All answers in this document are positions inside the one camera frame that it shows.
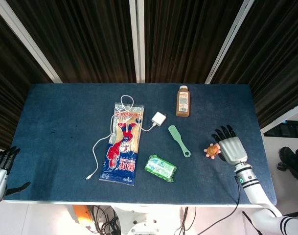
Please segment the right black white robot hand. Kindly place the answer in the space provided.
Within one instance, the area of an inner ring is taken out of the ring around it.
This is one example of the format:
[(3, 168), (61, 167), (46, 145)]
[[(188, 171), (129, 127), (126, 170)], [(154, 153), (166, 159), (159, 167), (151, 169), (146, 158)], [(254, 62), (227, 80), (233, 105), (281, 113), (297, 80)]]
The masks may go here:
[(237, 137), (235, 131), (230, 125), (221, 126), (215, 129), (215, 134), (211, 135), (219, 145), (219, 156), (230, 165), (245, 163), (248, 155)]

